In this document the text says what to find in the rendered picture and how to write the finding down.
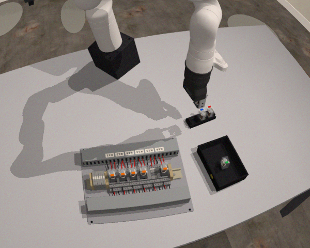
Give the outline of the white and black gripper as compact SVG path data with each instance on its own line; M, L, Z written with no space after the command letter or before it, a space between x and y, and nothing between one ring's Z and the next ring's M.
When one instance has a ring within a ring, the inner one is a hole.
M213 58L214 57L214 58ZM194 102L198 102L198 109L205 107L207 84L213 67L220 71L227 70L227 63L215 49L214 56L208 60L193 57L189 51L185 60L183 88Z

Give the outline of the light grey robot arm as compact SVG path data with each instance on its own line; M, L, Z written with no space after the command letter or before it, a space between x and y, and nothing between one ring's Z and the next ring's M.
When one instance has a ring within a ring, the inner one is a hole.
M190 19L189 53L201 60L214 56L216 34L222 11L218 0L189 0L195 11ZM102 52L112 52L122 44L122 38L112 10L112 0L74 0L86 10L86 18Z

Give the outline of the relay with orange test button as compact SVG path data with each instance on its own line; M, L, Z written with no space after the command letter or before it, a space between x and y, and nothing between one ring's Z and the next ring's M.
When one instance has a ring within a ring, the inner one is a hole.
M140 174L141 179L148 178L147 165L139 165L139 174Z
M108 169L108 175L110 182L117 182L115 168Z
M136 166L129 167L130 180L137 180L137 170Z
M120 181L127 181L126 168L122 167L122 168L118 168L118 170L119 170Z

